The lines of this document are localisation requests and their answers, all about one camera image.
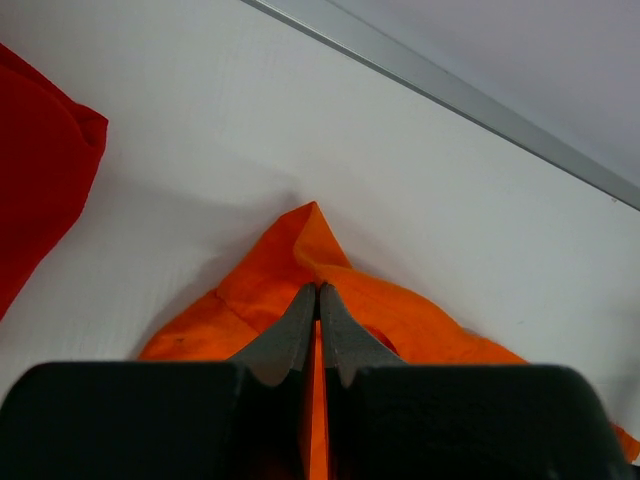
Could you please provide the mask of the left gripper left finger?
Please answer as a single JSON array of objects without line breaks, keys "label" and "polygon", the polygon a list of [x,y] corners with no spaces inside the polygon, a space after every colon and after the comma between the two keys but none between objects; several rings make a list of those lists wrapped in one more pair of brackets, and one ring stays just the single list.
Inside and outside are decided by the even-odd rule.
[{"label": "left gripper left finger", "polygon": [[5,479],[304,479],[316,290],[225,361],[50,362],[1,405]]}]

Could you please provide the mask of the orange t shirt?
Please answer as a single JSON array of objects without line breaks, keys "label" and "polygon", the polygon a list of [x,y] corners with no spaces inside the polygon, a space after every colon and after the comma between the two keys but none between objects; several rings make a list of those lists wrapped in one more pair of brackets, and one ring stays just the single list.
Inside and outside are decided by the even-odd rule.
[{"label": "orange t shirt", "polygon": [[139,357],[224,360],[281,318],[305,284],[335,285],[355,319],[410,363],[521,364],[438,305],[355,268],[315,202],[278,218],[213,290],[159,329]]}]

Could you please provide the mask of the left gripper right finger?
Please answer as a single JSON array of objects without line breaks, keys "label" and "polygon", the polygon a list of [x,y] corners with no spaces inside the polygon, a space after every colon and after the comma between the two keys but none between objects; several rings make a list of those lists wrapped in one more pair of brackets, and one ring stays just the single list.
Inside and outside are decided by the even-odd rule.
[{"label": "left gripper right finger", "polygon": [[403,361],[319,292],[333,479],[629,479],[602,404],[554,365]]}]

